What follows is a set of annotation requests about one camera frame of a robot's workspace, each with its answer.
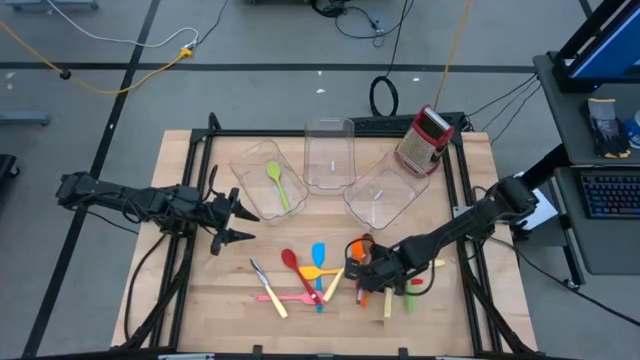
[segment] wooden board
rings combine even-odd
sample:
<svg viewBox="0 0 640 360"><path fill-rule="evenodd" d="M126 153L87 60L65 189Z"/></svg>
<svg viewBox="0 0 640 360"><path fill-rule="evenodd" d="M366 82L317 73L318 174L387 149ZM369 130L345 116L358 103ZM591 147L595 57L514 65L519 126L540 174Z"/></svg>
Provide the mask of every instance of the wooden board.
<svg viewBox="0 0 640 360"><path fill-rule="evenodd" d="M158 157L153 186L168 186L180 182L189 131L167 131ZM497 180L495 166L486 134L463 134L465 153L472 185L489 187ZM228 191L239 186L228 166L242 151L267 139L256 137L216 137L211 163L220 166L215 189ZM280 150L298 175L304 162L303 138L274 138ZM393 149L398 139L356 139L356 172L364 174L382 156ZM254 210L247 197L243 204ZM446 182L442 166L431 176L429 187L384 231L374 234L382 244L394 244L412 234L434 230L451 219ZM312 265L311 246L323 241L327 255L324 268L344 264L347 242L363 233L363 229L345 212L341 196L309 195L305 209L279 226L265 222L251 223L236 219L233 227L257 235L257 239L223 247L220 256L209 253L211 235L198 233L191 268L189 293L182 322L179 350L185 352L251 352L261 344L266 353L339 353L397 354L406 347L412 355L471 355L462 282L455 246L444 248L439 258L447 265L436 270L433 289L416 299L416 311L407 314L404 299L394 297L392 316L383 317L384 295L373 294L369 306L355 304L354 283L343 279L334 298L316 313L315 306L286 302L287 319L281 319L270 303L258 303L255 295L266 294L249 257L255 258L265 270L277 294L300 294L300 280L281 261L280 252L290 248L298 255L300 265ZM144 224L132 261L132 271L138 261L158 239L157 228ZM496 237L510 242L506 229ZM136 280L131 309L131 332L148 314L158 297L168 241L149 257ZM513 252L487 242L485 252L496 306L522 340L536 348L533 329L526 305L520 273ZM426 281L429 274L424 273ZM325 276L325 287L333 276ZM124 341L124 300L116 324L113 344ZM165 315L163 341L173 310ZM483 329L489 349L486 329Z"/></svg>

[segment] clear plastic container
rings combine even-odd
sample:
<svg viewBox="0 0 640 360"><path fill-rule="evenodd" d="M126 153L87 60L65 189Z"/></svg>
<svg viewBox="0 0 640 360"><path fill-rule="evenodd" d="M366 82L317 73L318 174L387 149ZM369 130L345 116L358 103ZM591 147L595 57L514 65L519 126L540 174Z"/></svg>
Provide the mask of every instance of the clear plastic container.
<svg viewBox="0 0 640 360"><path fill-rule="evenodd" d="M389 225L429 186L429 176L415 176L389 151L342 194L347 211L367 231Z"/></svg>
<svg viewBox="0 0 640 360"><path fill-rule="evenodd" d="M339 195L356 181L353 133L349 119L307 122L303 180L311 193Z"/></svg>
<svg viewBox="0 0 640 360"><path fill-rule="evenodd" d="M280 185L289 210L285 210L280 190L267 173L270 163L276 163L280 168ZM277 225L304 208L309 191L273 141L264 141L248 149L231 160L230 166L258 215L269 224Z"/></svg>

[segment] cheese grater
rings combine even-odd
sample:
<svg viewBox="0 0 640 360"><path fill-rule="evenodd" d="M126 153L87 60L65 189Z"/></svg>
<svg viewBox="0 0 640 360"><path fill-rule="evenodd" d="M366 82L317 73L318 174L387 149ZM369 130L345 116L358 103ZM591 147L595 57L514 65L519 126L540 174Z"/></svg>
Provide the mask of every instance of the cheese grater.
<svg viewBox="0 0 640 360"><path fill-rule="evenodd" d="M396 159L416 176L430 174L438 166L442 152L453 136L453 129L429 105L425 105L396 148Z"/></svg>

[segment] gray floor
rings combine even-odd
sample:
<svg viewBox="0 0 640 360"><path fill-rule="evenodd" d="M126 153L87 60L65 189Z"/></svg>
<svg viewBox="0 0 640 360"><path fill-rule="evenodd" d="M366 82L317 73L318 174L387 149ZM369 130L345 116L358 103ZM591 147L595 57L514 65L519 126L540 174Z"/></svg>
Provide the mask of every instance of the gray floor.
<svg viewBox="0 0 640 360"><path fill-rule="evenodd" d="M386 63L393 38L375 49L368 40L338 34L332 20L298 1L262 0L249 6L231 0L222 24L196 57L202 64L240 63ZM102 35L135 39L151 0L102 1L99 12L77 9L74 20ZM393 24L402 1L360 1L380 19ZM179 27L204 31L222 1L163 0L150 41ZM449 51L462 0L416 1L398 47L398 63L442 65ZM585 19L578 0L479 0L474 2L455 64L531 65L533 55L561 46ZM341 19L345 28L367 31L357 15ZM128 45L96 42L71 28L59 16L14 13L0 7L5 21L54 61L126 63ZM141 61L168 62L189 36L159 49L146 49ZM34 62L6 34L0 35L2 62ZM147 72L137 71L135 79ZM124 71L74 71L104 88L117 88ZM132 92L120 116L101 178L132 186L149 184L162 132L204 127L215 111L225 128L302 128L310 117L367 116L367 71L170 71ZM452 73L439 110L471 112L522 82L527 74ZM439 73L394 73L400 92L399 113L415 112L433 102ZM381 110L390 104L380 92ZM0 358L20 356L51 276L72 214L57 207L54 193L63 173L88 170L114 104L45 70L0 70L0 109L42 110L48 127L0 128L0 153L20 158L22 174L0 209ZM500 106L474 117L481 128ZM516 107L487 131L495 136ZM535 163L559 143L544 95L536 94L494 144L501 175ZM105 212L118 219L115 213ZM561 237L559 230L548 232ZM524 247L533 261L558 277L567 275L562 252ZM85 222L59 301L39 354L106 349L124 290L135 237L94 218ZM588 359L640 358L637 328L571 295L523 265L522 278L541 350L556 356ZM583 287L611 307L640 318L637 277L587 277Z"/></svg>

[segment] black table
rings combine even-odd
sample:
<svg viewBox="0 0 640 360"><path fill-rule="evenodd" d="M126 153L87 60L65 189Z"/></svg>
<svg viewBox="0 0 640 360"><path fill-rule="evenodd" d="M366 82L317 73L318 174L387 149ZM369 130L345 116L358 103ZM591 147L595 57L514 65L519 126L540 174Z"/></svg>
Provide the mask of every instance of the black table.
<svg viewBox="0 0 640 360"><path fill-rule="evenodd" d="M590 97L615 98L618 117L630 118L640 109L640 84L605 84L593 94L565 94L558 88L548 55L534 57L533 63L562 143L524 176L538 185L555 177L552 189L556 192L554 200L560 205L560 222L567 237L563 248L571 280L577 285L584 283L578 254L582 256L586 270L593 275L640 274L640 261L635 256L640 253L640 221L587 218L574 177L577 167L640 166L640 150L637 149L632 149L626 159L605 159L596 155L588 123L579 111L580 105Z"/></svg>

